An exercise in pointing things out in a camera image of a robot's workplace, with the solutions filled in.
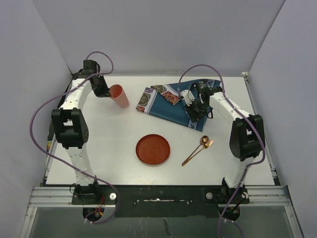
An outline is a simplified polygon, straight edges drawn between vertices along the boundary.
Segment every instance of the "black base panel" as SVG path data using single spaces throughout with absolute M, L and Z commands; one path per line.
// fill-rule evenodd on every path
M 119 192 L 119 209 L 115 217 L 219 217 L 218 204 L 227 199 L 221 196 L 223 186 L 146 186 L 116 185 Z M 109 195 L 114 192 L 106 185 L 99 185 L 100 194 L 104 195 L 104 204 L 117 204 Z M 206 193 L 212 192 L 213 199 L 207 199 Z M 237 197 L 233 204 L 241 200 Z M 88 202 L 73 195 L 72 204 L 89 205 L 100 201 Z

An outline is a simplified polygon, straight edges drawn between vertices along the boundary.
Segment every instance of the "red cup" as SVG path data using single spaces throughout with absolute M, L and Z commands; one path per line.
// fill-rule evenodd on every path
M 110 87 L 111 99 L 114 100 L 121 108 L 129 106 L 129 100 L 121 85 L 114 84 Z

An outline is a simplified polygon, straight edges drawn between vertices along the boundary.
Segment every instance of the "white table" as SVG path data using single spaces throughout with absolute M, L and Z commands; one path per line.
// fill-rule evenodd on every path
M 185 77 L 193 80 L 199 77 Z M 229 149 L 231 126 L 214 111 L 214 118 L 207 120 L 203 132 L 136 111 L 145 87 L 177 82 L 179 77 L 167 76 L 111 76 L 108 86 L 120 84 L 130 101 L 121 109 L 109 98 L 97 98 L 91 92 L 83 109 L 89 128 L 87 150 L 97 177 L 112 184 L 135 185 L 220 185 L 233 156 Z M 225 77 L 227 95 L 238 105 L 253 112 L 250 98 L 242 77 Z M 159 134 L 170 144 L 168 160 L 158 167 L 146 166 L 135 153 L 137 142 L 147 134 Z M 182 167 L 181 163 L 198 146 L 202 135 L 209 136 L 214 144 Z M 66 151 L 59 144 L 55 155 L 70 162 Z M 75 172 L 65 164 L 53 160 L 47 184 L 72 184 Z M 252 166 L 246 185 L 274 185 L 267 159 Z

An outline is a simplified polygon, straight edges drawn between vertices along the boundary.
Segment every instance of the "gold utensil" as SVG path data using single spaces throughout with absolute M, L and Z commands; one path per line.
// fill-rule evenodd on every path
M 209 137 L 204 135 L 200 138 L 200 141 L 199 141 L 199 146 L 197 146 L 197 148 L 190 154 L 190 156 L 187 157 L 186 160 L 184 160 L 184 162 L 182 163 L 182 166 L 184 166 L 185 164 L 187 164 L 188 162 L 188 159 L 198 150 L 198 148 L 201 146 L 201 145 L 205 145 L 207 142 L 209 141 Z
M 199 152 L 201 152 L 203 149 L 207 149 L 213 144 L 213 140 L 208 141 L 206 144 L 203 145 L 202 149 L 198 151 L 195 155 L 192 157 L 187 158 L 183 163 L 182 166 L 185 166 L 191 159 L 193 159 Z

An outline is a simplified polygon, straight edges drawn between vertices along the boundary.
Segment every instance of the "round plate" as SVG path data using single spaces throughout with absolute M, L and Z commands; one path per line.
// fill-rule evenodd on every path
M 146 135 L 139 140 L 136 153 L 138 158 L 148 165 L 159 165 L 168 159 L 170 148 L 168 141 L 160 135 Z

